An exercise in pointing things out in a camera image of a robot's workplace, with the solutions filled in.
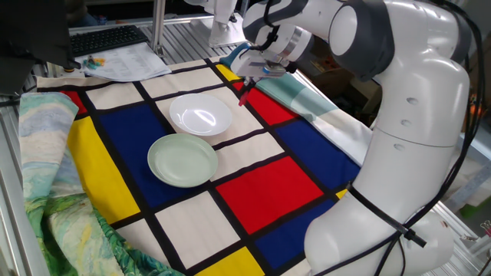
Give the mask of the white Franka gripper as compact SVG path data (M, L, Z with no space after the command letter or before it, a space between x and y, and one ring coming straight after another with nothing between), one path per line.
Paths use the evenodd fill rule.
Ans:
M291 63L272 51L257 51L247 47L235 49L229 55L229 62L229 68L235 75L246 78L246 91L251 90L259 79L282 77Z

